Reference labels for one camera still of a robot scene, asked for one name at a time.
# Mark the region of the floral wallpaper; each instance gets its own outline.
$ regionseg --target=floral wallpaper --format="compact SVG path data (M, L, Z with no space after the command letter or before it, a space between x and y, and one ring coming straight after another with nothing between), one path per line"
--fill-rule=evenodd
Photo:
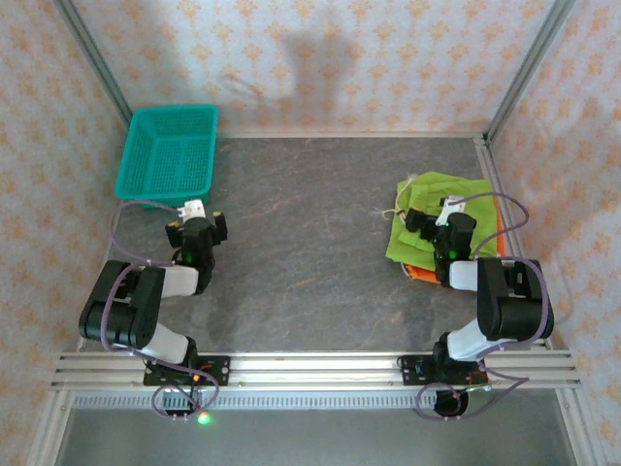
M132 108L227 132L484 131L552 0L77 0Z
M21 465L108 244L126 130L49 0L0 9L0 463Z
M556 335L586 378L596 434L621 463L621 10L578 0L493 147L529 206L524 249L543 259Z

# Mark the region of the green led light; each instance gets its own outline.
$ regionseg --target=green led light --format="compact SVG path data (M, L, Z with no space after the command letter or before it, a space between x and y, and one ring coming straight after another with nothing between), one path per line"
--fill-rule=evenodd
M198 423L201 425L208 425L212 422L212 418L205 412L202 412L198 415Z

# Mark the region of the teal basket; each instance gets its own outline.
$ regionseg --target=teal basket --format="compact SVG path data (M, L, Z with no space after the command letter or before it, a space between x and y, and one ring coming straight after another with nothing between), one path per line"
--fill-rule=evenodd
M181 207L209 201L217 107L178 105L136 112L129 126L114 193Z

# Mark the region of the orange cloth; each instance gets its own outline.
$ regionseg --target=orange cloth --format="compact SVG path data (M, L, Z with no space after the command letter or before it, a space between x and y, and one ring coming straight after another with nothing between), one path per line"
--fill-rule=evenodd
M501 231L503 229L503 221L501 220L501 214L498 206L498 200L494 199L494 204L496 204L496 213L497 213L497 231ZM498 254L505 255L505 235L500 235L496 237L498 244ZM414 267L413 265L407 265L406 270L408 271L409 277L412 280L422 280L423 282L429 283L440 283L436 280L436 273L433 270L420 269L418 267Z

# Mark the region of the green cloth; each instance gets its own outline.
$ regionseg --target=green cloth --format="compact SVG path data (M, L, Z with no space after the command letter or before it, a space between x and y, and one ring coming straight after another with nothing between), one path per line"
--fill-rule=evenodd
M397 192L407 182L397 184ZM469 197L482 192L489 192L492 186L487 180L466 180L442 173L427 172L416 178L399 196L399 208L406 213L410 208L423 211L430 216L439 216L442 210L440 200L449 195ZM482 240L497 231L497 213L493 196L484 196L466 203L465 214L476 219L471 248L474 250ZM483 257L497 255L496 238L488 242L479 253ZM434 247L420 238L420 232L411 233L406 226L394 216L392 231L386 257L396 262L403 262L426 270L435 270Z

